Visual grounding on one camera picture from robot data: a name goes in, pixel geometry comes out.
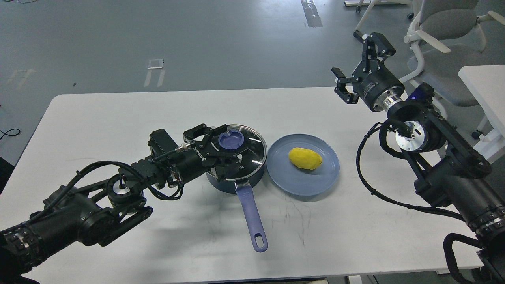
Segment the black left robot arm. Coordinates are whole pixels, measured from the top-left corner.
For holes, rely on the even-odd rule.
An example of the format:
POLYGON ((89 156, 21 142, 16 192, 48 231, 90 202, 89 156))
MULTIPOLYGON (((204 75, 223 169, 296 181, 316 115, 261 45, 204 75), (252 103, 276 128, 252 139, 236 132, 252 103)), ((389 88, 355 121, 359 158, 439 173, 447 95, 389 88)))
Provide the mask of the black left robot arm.
POLYGON ((94 162, 44 200, 44 209, 1 231, 1 283, 32 283, 23 277, 63 248, 78 241, 107 246, 148 219, 144 190, 162 201, 176 201, 184 185, 214 169, 217 180, 239 170, 239 156, 250 149, 230 125, 200 124, 184 132, 177 145, 159 129, 150 134, 150 155, 133 164, 94 162))

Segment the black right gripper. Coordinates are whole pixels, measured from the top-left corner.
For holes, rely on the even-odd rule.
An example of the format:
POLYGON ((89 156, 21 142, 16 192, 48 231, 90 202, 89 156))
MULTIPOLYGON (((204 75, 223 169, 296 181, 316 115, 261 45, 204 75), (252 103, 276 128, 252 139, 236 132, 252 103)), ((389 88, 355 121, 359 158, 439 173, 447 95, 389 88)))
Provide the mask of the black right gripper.
POLYGON ((332 67, 336 82, 334 92, 346 104, 357 104, 361 98, 372 112, 383 111, 386 109, 383 106, 386 98, 400 97, 405 90, 405 86, 384 64, 387 58, 396 54, 396 49, 381 33, 354 31, 353 36, 362 44, 361 61, 352 77, 346 77, 339 68, 332 67), (351 84, 353 92, 348 91, 351 84))

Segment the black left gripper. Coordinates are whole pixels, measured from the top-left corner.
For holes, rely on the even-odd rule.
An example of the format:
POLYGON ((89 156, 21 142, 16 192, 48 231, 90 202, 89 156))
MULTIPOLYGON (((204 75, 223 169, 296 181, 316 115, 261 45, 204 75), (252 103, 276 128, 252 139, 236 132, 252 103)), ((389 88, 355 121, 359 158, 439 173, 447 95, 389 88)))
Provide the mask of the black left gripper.
MULTIPOLYGON (((184 142, 190 143, 197 137, 203 136, 202 143, 209 142, 213 137, 228 130, 224 124, 216 128, 200 124, 183 133, 184 142)), ((172 164, 175 164, 183 183, 188 183, 204 173, 213 169, 213 177, 220 182, 225 179, 239 179, 247 176, 245 166, 237 153, 220 153, 217 147, 206 144, 203 148, 200 143, 192 145, 186 151, 172 154, 172 164)))

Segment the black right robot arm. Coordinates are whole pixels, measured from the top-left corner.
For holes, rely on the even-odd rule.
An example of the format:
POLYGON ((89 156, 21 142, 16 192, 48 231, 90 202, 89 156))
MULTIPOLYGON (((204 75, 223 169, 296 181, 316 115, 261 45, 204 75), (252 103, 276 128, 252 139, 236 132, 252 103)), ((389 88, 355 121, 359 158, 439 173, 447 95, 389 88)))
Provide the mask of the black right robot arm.
POLYGON ((476 237, 450 233, 444 238, 450 275, 460 284, 471 283, 458 269, 453 243, 459 241, 479 250, 483 277, 475 281, 477 284, 503 284, 504 199, 485 180, 491 173, 490 163, 435 110, 432 86, 422 83, 407 99, 401 98, 405 87, 384 64, 396 50, 383 34, 355 31, 353 35, 363 48, 361 61, 350 77, 339 68, 332 68, 336 77, 334 91, 347 104, 361 99, 371 111, 387 114, 387 119, 374 124, 359 144, 359 179, 371 195, 383 201, 463 221, 476 237), (428 207, 395 201, 365 180, 361 151, 375 132, 386 153, 409 163, 417 176, 415 192, 428 207))

